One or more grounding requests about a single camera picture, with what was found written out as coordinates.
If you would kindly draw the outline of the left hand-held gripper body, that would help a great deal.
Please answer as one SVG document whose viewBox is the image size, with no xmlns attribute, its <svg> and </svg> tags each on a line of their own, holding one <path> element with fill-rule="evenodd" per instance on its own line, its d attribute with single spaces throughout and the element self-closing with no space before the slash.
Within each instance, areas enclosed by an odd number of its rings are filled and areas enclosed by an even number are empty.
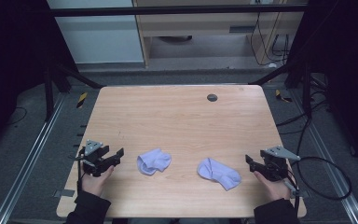
<svg viewBox="0 0 358 224">
<path fill-rule="evenodd" d="M 83 162 L 83 171 L 86 174 L 100 176 L 110 166 L 107 158 L 99 155 L 99 148 L 104 147 L 101 142 L 87 140 L 86 145 L 80 150 L 80 160 Z"/>
</svg>

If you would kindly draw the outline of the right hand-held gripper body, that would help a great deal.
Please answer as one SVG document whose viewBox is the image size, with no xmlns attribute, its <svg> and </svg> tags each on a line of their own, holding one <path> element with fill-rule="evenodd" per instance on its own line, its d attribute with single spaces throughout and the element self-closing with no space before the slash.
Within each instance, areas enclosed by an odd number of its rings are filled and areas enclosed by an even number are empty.
<svg viewBox="0 0 358 224">
<path fill-rule="evenodd" d="M 263 168 L 260 174 L 271 182 L 285 179 L 288 176 L 288 160 L 300 161 L 300 157 L 297 154 L 281 146 L 271 147 L 264 150 L 272 155 L 272 158 L 270 160 L 263 160 L 264 163 L 261 164 Z"/>
</svg>

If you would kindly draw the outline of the light purple sock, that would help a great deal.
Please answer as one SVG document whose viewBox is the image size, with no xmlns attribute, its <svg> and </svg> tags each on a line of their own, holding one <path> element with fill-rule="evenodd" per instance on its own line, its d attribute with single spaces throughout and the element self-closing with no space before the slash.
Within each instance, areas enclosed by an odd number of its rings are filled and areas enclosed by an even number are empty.
<svg viewBox="0 0 358 224">
<path fill-rule="evenodd" d="M 218 182 L 225 190 L 236 188 L 241 183 L 241 175 L 236 170 L 212 158 L 201 161 L 197 172 L 205 179 Z"/>
<path fill-rule="evenodd" d="M 172 156 L 160 148 L 152 149 L 137 158 L 137 167 L 143 175 L 153 175 L 156 171 L 163 172 L 169 167 Z"/>
</svg>

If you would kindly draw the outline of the person's left hand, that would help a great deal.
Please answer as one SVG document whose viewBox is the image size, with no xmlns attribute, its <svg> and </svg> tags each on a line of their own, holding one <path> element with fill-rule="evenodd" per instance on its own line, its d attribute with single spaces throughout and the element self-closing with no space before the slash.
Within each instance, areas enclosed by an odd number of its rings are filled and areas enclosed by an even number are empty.
<svg viewBox="0 0 358 224">
<path fill-rule="evenodd" d="M 81 184 L 82 189 L 87 193 L 101 197 L 104 185 L 113 172 L 114 166 L 110 166 L 105 172 L 101 173 L 100 176 L 83 175 Z"/>
</svg>

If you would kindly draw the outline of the person's right hand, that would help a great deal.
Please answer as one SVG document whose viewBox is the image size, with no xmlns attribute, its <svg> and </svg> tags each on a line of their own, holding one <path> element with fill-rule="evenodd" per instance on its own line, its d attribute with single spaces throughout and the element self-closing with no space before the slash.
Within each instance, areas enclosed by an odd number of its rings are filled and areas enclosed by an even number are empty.
<svg viewBox="0 0 358 224">
<path fill-rule="evenodd" d="M 265 187 L 268 198 L 271 202 L 280 199 L 291 199 L 291 190 L 285 185 L 283 180 L 271 182 L 257 171 L 254 172 L 254 176 Z"/>
</svg>

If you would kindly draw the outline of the grey tape piece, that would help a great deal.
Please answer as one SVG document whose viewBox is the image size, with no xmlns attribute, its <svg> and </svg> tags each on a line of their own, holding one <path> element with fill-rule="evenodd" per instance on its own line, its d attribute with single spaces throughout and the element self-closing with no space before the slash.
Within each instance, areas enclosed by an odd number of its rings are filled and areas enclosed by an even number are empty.
<svg viewBox="0 0 358 224">
<path fill-rule="evenodd" d="M 53 193 L 54 198 L 61 198 L 61 197 L 73 197 L 75 191 L 72 189 L 56 189 Z"/>
</svg>

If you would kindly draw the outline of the yellow and black tape strip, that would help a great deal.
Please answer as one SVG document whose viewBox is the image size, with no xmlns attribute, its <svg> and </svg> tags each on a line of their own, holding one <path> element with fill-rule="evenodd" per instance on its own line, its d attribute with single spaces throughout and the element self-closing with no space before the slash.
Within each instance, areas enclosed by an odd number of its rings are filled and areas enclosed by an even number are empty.
<svg viewBox="0 0 358 224">
<path fill-rule="evenodd" d="M 77 104 L 76 104 L 76 108 L 80 108 L 82 107 L 82 105 L 84 104 L 86 98 L 88 96 L 88 93 L 87 92 L 82 92 L 79 96 L 79 99 L 77 101 Z"/>
<path fill-rule="evenodd" d="M 281 101 L 284 101 L 284 102 L 286 102 L 286 103 L 291 103 L 291 102 L 293 102 L 293 101 L 292 101 L 292 98 L 290 98 L 290 97 L 283 97 L 280 90 L 275 90 L 275 97 L 276 97 L 276 99 L 281 100 Z"/>
</svg>

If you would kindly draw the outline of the black metal stand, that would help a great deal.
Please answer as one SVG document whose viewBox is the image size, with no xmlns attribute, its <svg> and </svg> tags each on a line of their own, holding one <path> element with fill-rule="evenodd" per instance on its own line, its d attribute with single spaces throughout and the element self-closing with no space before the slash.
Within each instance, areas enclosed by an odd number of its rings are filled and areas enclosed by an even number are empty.
<svg viewBox="0 0 358 224">
<path fill-rule="evenodd" d="M 311 105 L 310 105 L 310 63 L 305 62 L 290 62 L 287 63 L 268 75 L 261 77 L 260 79 L 250 82 L 250 85 L 262 86 L 267 83 L 269 80 L 279 76 L 280 74 L 287 73 L 288 77 L 286 78 L 284 85 L 292 89 L 298 85 L 299 82 L 302 82 L 302 108 L 306 116 L 311 118 Z"/>
<path fill-rule="evenodd" d="M 43 75 L 46 99 L 46 121 L 52 118 L 54 112 L 53 85 L 56 85 L 59 92 L 68 92 L 72 88 L 66 78 L 67 76 L 73 77 L 93 89 L 101 89 L 103 87 L 102 84 L 82 76 L 79 72 L 67 66 L 59 63 L 48 65 Z"/>
</svg>

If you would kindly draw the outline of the white cabinet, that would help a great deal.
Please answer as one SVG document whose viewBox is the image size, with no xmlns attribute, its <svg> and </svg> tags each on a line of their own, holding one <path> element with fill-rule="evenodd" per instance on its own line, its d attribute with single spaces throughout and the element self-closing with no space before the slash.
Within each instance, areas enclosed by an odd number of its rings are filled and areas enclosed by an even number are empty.
<svg viewBox="0 0 358 224">
<path fill-rule="evenodd" d="M 48 0 L 51 9 L 132 7 L 131 0 Z M 142 63 L 134 16 L 57 17 L 76 64 Z"/>
</svg>

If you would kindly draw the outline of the light wooden shelf unit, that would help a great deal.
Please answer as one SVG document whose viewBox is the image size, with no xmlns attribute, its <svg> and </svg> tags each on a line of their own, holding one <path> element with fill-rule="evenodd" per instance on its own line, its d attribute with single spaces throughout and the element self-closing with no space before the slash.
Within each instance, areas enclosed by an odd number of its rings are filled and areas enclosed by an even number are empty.
<svg viewBox="0 0 358 224">
<path fill-rule="evenodd" d="M 136 7 L 283 5 L 306 4 L 308 0 L 131 0 Z M 143 40 L 157 36 L 245 34 L 258 63 L 272 60 L 276 36 L 295 36 L 301 12 L 139 15 Z"/>
</svg>

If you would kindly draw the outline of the aluminium floor rail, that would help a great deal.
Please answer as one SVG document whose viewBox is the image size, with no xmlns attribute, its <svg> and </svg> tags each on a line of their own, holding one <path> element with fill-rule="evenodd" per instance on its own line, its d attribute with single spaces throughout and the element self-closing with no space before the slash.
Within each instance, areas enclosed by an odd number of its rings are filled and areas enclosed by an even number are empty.
<svg viewBox="0 0 358 224">
<path fill-rule="evenodd" d="M 14 183 L 12 184 L 7 196 L 0 205 L 0 224 L 7 224 L 23 190 L 34 169 L 34 166 L 44 149 L 44 146 L 50 136 L 50 133 L 60 115 L 63 107 L 66 93 L 59 93 L 57 102 L 53 106 L 53 112 L 50 118 L 44 122 L 38 136 L 34 140 L 33 146 L 28 153 L 24 164 L 18 172 Z"/>
<path fill-rule="evenodd" d="M 310 140 L 316 151 L 316 155 L 313 156 L 313 159 L 322 163 L 328 179 L 334 188 L 335 194 L 333 196 L 324 196 L 324 198 L 330 201 L 341 202 L 349 220 L 351 221 L 351 224 L 358 224 L 358 202 L 352 194 L 350 179 L 335 163 L 333 157 L 328 152 L 324 140 L 322 139 L 316 126 L 312 123 L 312 113 L 306 113 L 303 109 L 303 101 L 301 100 L 300 94 L 293 90 L 290 90 L 289 92 L 298 111 L 305 115 L 305 118 L 303 118 L 305 121 L 303 132 L 308 132 L 310 134 Z"/>
</svg>

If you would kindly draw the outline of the black horizontal frame bar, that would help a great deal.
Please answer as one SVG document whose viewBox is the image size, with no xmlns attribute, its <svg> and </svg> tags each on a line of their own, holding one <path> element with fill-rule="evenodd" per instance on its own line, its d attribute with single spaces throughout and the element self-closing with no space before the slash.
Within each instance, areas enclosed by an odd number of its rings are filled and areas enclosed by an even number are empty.
<svg viewBox="0 0 358 224">
<path fill-rule="evenodd" d="M 172 6 L 172 7 L 107 7 L 107 8 L 63 8 L 50 9 L 54 17 L 83 16 L 128 16 L 168 14 L 216 14 L 216 13 L 258 13 L 258 12 L 301 12 L 307 4 L 294 5 L 223 5 L 223 6 Z"/>
</svg>

